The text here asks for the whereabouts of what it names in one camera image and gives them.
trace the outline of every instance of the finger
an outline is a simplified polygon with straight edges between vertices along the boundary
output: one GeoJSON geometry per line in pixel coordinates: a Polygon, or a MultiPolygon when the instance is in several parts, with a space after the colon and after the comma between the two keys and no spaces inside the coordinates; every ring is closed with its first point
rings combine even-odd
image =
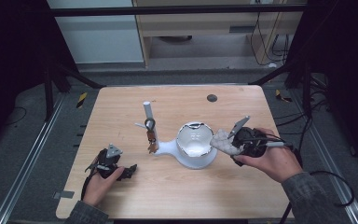
{"type": "Polygon", "coordinates": [[[258,163],[260,161],[259,158],[253,158],[253,157],[248,157],[248,156],[243,156],[243,155],[234,156],[234,159],[236,161],[242,162],[245,165],[252,166],[255,168],[258,167],[258,163]]]}

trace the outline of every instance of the tripod leg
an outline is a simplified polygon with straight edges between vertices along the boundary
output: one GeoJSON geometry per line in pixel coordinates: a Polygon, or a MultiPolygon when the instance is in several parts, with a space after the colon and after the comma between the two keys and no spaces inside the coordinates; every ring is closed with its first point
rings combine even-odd
{"type": "Polygon", "coordinates": [[[63,71],[64,73],[66,73],[67,75],[71,76],[71,77],[74,77],[76,78],[77,80],[85,83],[86,85],[92,87],[93,89],[100,89],[100,88],[103,88],[103,87],[106,87],[105,85],[101,85],[101,84],[98,84],[96,82],[93,82],[91,80],[89,80],[88,78],[86,77],[82,77],[80,74],[78,74],[77,72],[74,72],[70,69],[68,69],[67,67],[61,65],[61,64],[56,64],[57,68],[60,69],[61,71],[63,71]]]}
{"type": "Polygon", "coordinates": [[[310,108],[310,64],[308,60],[304,62],[303,80],[303,108],[308,118],[311,116],[310,108]]]}
{"type": "Polygon", "coordinates": [[[48,121],[53,114],[53,88],[51,84],[51,78],[48,68],[45,69],[43,74],[45,80],[45,97],[46,97],[46,117],[45,121],[48,121]]]}
{"type": "Polygon", "coordinates": [[[254,82],[250,82],[248,83],[249,85],[258,85],[261,86],[264,83],[272,80],[273,78],[277,77],[278,75],[284,73],[284,72],[289,72],[292,67],[296,64],[296,60],[292,60],[289,63],[284,64],[283,66],[275,69],[274,71],[272,71],[271,73],[269,73],[268,75],[258,79],[257,81],[254,82]]]}

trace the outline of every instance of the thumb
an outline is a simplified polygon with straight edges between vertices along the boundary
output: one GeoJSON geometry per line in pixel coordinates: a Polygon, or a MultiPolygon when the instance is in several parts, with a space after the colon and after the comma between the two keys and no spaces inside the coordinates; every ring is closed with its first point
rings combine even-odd
{"type": "Polygon", "coordinates": [[[253,157],[244,156],[244,155],[234,156],[234,159],[236,161],[242,162],[245,165],[252,166],[252,167],[255,167],[255,168],[256,168],[256,166],[258,164],[258,161],[259,161],[259,158],[253,158],[253,157]]]}
{"type": "Polygon", "coordinates": [[[106,179],[111,182],[112,184],[121,176],[121,174],[123,174],[124,172],[124,167],[123,166],[119,166],[109,177],[107,177],[106,179]]]}

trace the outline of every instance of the person's left hand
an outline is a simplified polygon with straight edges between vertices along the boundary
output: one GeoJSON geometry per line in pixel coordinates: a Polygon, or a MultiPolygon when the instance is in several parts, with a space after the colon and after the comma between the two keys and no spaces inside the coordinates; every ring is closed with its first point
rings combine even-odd
{"type": "Polygon", "coordinates": [[[100,173],[92,176],[84,194],[83,202],[91,206],[97,206],[105,197],[107,191],[110,190],[112,185],[121,176],[124,167],[118,167],[109,177],[103,179],[100,173]]]}

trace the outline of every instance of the aluminum rail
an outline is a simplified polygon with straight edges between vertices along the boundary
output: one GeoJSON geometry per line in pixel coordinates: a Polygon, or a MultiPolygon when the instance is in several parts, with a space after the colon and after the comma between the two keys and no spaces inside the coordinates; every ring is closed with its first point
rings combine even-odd
{"type": "MultiPolygon", "coordinates": [[[[289,91],[293,96],[294,102],[296,103],[298,109],[302,112],[303,109],[300,103],[301,102],[300,93],[296,90],[289,90],[289,91]]],[[[337,167],[336,163],[334,162],[333,158],[331,157],[330,153],[328,152],[328,148],[324,144],[324,140],[320,136],[318,129],[313,124],[310,125],[310,136],[313,142],[315,143],[316,150],[318,151],[319,157],[321,158],[322,163],[324,164],[326,170],[334,174],[343,176],[343,174],[340,172],[339,168],[337,167]]],[[[342,181],[339,181],[337,178],[332,177],[331,181],[341,202],[347,203],[351,198],[350,189],[342,181]]],[[[356,199],[353,201],[353,203],[346,206],[345,210],[348,214],[349,219],[351,220],[351,223],[358,224],[358,202],[356,201],[356,199]]]]}
{"type": "Polygon", "coordinates": [[[64,93],[59,94],[57,102],[54,106],[55,110],[51,116],[51,119],[45,121],[39,135],[34,142],[34,145],[31,148],[31,151],[28,154],[27,159],[25,160],[19,171],[19,174],[17,175],[14,183],[12,184],[6,198],[0,205],[0,224],[7,223],[9,216],[13,211],[13,208],[16,205],[16,202],[19,199],[22,190],[25,187],[28,177],[34,168],[34,165],[36,164],[37,158],[39,157],[39,154],[46,143],[48,135],[50,134],[50,131],[61,111],[64,98],[64,93]]]}

